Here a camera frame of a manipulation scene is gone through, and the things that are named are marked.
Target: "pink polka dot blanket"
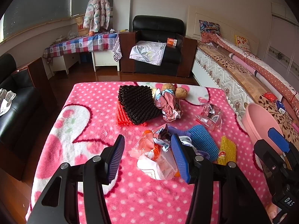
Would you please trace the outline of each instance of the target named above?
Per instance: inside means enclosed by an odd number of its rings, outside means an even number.
[[[51,176],[63,162],[70,165],[85,163],[103,149],[114,144],[119,134],[125,137],[125,151],[116,175],[108,186],[103,185],[105,200],[112,223],[184,223],[189,210],[193,185],[182,178],[159,181],[137,169],[137,159],[130,150],[146,129],[155,129],[165,123],[162,115],[144,126],[116,125],[118,90],[120,85],[147,85],[161,88],[162,84],[149,82],[93,82],[75,84],[59,114],[41,153],[32,187],[31,202],[26,219]],[[177,85],[188,91],[181,100],[183,115],[169,125],[187,130],[196,125],[195,115],[201,102],[211,102],[223,111],[222,130],[211,132],[220,146],[225,135],[237,146],[237,164],[254,187],[264,205],[271,200],[263,173],[255,168],[253,145],[228,104],[224,91],[190,85]],[[214,182],[211,223],[217,222],[219,185]],[[78,185],[80,223],[86,224],[83,185]]]

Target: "jacket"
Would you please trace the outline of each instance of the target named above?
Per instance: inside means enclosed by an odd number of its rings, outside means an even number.
[[[110,20],[110,3],[108,0],[89,0],[85,17],[84,28],[99,32],[100,28],[108,29]]]

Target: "yellow pillow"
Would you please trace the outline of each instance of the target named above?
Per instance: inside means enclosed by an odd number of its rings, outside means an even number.
[[[236,40],[236,45],[245,50],[245,51],[248,51],[248,52],[251,52],[250,51],[250,47],[249,47],[249,41],[248,39],[244,38],[244,37],[241,37],[239,35],[235,35],[235,40]]]

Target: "cardboard box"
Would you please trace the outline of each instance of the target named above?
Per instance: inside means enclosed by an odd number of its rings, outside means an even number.
[[[177,41],[178,40],[176,40],[176,39],[168,38],[167,44],[176,46]]]

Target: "white cabinet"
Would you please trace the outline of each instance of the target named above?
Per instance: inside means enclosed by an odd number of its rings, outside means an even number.
[[[79,53],[66,54],[62,56],[53,57],[52,65],[50,65],[51,71],[66,71],[68,74],[68,69],[74,65],[76,62],[81,63]]]
[[[119,62],[114,60],[113,55],[114,52],[108,49],[92,52],[94,70],[96,71],[97,66],[117,66],[117,71],[119,71]]]

